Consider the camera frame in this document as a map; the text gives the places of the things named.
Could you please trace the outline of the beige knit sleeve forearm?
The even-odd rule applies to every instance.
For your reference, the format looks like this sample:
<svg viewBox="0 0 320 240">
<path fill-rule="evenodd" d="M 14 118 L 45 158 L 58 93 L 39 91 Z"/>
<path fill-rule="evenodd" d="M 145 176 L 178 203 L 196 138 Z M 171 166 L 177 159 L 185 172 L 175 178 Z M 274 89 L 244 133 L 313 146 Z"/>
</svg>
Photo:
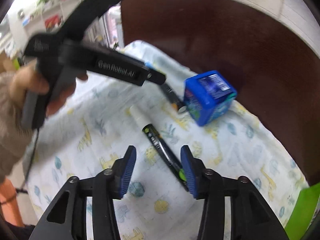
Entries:
<svg viewBox="0 0 320 240">
<path fill-rule="evenodd" d="M 13 72 L 1 73 L 1 182 L 21 160 L 33 136 L 31 129 L 21 127 L 22 111 L 9 96 L 9 85 L 13 77 Z"/>
</svg>

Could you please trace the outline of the person's left hand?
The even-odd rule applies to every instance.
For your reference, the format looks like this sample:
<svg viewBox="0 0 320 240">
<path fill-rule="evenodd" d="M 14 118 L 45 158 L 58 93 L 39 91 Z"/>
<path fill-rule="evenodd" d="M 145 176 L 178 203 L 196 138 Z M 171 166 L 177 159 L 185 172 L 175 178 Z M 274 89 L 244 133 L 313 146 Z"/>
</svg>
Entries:
<svg viewBox="0 0 320 240">
<path fill-rule="evenodd" d="M 28 91 L 44 95 L 49 92 L 49 83 L 36 71 L 36 61 L 31 61 L 24 67 L 20 68 L 14 75 L 9 85 L 9 95 L 11 100 L 22 109 Z M 50 102 L 46 109 L 46 117 L 58 112 L 66 103 L 67 99 L 72 96 L 76 89 L 74 81 L 60 95 Z"/>
</svg>

